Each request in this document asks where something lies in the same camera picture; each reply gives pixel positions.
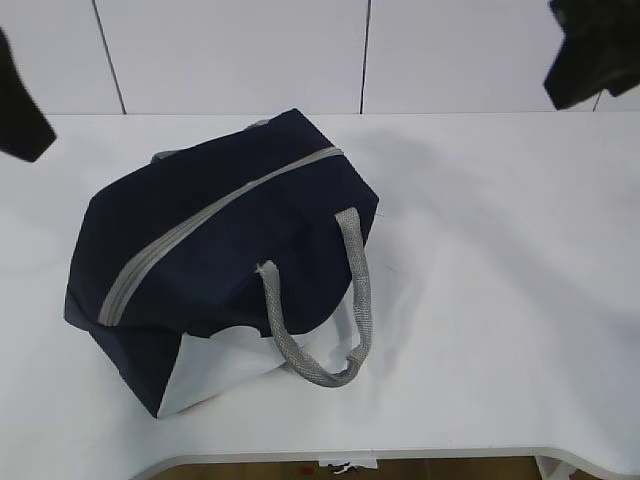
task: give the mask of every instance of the floor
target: floor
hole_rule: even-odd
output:
[[[153,480],[324,480],[336,478],[315,462],[183,465]],[[378,470],[348,472],[345,480],[540,480],[532,457],[381,460]],[[572,480],[596,480],[577,472]]]

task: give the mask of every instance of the bag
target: bag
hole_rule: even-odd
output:
[[[364,242],[377,196],[300,112],[161,155],[95,195],[65,319],[86,330],[155,417],[285,361],[325,387],[371,345]],[[353,278],[360,345],[339,373],[300,346]]]

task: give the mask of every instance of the zipper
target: zipper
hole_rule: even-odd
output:
[[[193,233],[200,225],[213,217],[216,213],[229,205],[231,202],[250,192],[254,188],[262,185],[275,177],[283,175],[292,170],[310,165],[317,161],[336,155],[343,155],[342,150],[337,147],[327,147],[318,150],[306,157],[301,158],[289,165],[285,165],[278,170],[252,180],[228,195],[216,200],[212,204],[203,208],[196,214],[187,218],[182,223],[176,225],[161,237],[158,237],[145,248],[140,250],[123,267],[115,279],[107,296],[102,302],[98,323],[106,327],[115,327],[120,323],[124,309],[129,300],[140,286],[151,269],[173,248],[180,244],[185,238]]]

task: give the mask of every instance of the gray rope handle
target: gray rope handle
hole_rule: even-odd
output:
[[[300,348],[284,326],[280,303],[280,272],[271,260],[258,267],[267,301],[267,315],[273,339],[289,365],[303,378],[322,387],[342,387],[358,374],[371,348],[371,284],[360,231],[360,216],[355,208],[335,215],[353,278],[353,313],[360,334],[360,344],[347,355],[347,368],[338,373],[327,372],[311,355]]]

